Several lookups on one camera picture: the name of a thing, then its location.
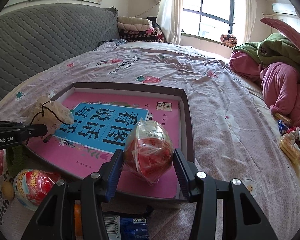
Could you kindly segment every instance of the windowsill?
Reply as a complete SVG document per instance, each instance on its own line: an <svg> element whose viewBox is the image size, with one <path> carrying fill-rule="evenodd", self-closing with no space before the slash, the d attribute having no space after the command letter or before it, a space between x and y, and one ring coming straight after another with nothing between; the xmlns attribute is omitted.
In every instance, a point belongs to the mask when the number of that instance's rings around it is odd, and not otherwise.
<svg viewBox="0 0 300 240"><path fill-rule="evenodd" d="M201 37L201 36L197 36L197 35L193 35L193 34L188 34L188 33L181 33L181 35L187 36L187 37L192 37L192 38L198 38L199 40L204 40L204 41L209 41L209 42L213 42L213 43L218 43L218 44L220 44L222 46L226 46L228 48L233 49L233 47L228 46L226 44L223 44L221 41L215 41L215 40L211 40L211 39L208 39L208 38L204 38L204 37Z"/></svg>

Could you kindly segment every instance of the green jacket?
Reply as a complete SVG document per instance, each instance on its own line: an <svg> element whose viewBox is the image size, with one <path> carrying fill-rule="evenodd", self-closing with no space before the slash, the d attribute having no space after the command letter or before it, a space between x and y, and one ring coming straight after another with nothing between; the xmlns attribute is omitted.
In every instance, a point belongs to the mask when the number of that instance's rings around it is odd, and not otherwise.
<svg viewBox="0 0 300 240"><path fill-rule="evenodd" d="M258 64L268 66L272 63L283 62L293 66L300 73L300 51L285 36L273 33L261 42L247 42L236 46L234 51L247 53Z"/></svg>

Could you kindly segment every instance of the window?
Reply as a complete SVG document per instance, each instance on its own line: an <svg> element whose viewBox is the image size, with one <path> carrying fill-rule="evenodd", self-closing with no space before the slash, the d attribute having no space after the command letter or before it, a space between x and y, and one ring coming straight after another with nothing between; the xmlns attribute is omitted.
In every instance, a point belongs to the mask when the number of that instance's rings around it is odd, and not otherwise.
<svg viewBox="0 0 300 240"><path fill-rule="evenodd" d="M232 33L234 0L183 0L181 27L185 33L220 41Z"/></svg>

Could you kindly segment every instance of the air conditioner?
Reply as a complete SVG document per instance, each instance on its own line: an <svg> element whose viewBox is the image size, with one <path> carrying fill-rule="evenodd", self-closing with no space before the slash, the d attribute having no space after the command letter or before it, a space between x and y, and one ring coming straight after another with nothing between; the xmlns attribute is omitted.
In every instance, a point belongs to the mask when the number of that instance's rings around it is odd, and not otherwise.
<svg viewBox="0 0 300 240"><path fill-rule="evenodd" d="M292 4L288 3L273 3L272 4L273 11L275 13L283 13L283 14L290 14L290 15L297 15L296 10Z"/></svg>

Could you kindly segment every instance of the blue title panel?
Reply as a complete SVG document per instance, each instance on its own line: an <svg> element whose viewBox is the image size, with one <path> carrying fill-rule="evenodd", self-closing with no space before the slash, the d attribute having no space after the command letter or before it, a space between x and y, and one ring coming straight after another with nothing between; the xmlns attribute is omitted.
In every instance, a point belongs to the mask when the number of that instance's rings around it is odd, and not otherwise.
<svg viewBox="0 0 300 240"><path fill-rule="evenodd" d="M74 124L61 125L55 136L87 147L114 153L124 149L128 134L148 110L125 106L80 103L73 111Z"/></svg>

